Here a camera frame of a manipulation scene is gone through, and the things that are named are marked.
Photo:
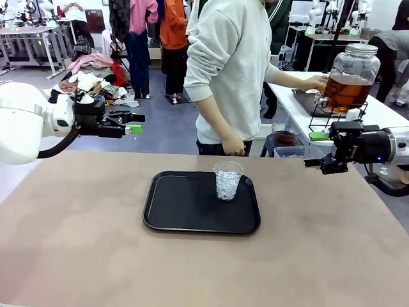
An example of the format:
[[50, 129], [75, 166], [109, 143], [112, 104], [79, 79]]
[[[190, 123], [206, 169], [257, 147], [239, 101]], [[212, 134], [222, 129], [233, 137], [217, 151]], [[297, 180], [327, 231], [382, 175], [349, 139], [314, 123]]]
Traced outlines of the person's right hand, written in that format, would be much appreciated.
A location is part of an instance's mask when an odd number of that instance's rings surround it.
[[224, 153], [228, 156], [244, 156], [245, 145], [235, 132], [229, 132], [221, 137]]

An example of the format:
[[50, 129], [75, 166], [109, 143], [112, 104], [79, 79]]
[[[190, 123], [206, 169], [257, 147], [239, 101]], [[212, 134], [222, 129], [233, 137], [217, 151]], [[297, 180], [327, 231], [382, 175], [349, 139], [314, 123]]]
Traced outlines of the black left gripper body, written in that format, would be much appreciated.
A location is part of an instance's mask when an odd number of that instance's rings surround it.
[[74, 128], [77, 135], [103, 136], [103, 119], [105, 116], [105, 103], [93, 102], [81, 104], [76, 102], [73, 107]]

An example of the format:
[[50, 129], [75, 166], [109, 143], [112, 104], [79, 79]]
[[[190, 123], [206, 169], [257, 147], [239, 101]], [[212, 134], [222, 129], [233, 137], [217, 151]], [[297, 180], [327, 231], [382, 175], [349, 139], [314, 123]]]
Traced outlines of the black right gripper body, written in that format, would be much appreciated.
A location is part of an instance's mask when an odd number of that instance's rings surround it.
[[392, 145], [388, 133], [377, 125], [362, 125], [360, 135], [334, 137], [334, 158], [361, 164], [388, 162]]

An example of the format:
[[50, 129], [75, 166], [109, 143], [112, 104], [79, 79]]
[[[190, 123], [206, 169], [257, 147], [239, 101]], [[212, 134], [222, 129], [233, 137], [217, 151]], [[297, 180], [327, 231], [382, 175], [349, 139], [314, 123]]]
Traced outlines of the person's left hand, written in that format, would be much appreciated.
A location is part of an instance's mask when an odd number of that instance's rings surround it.
[[327, 75], [315, 75], [305, 81], [305, 90], [318, 90], [324, 92], [328, 82]]

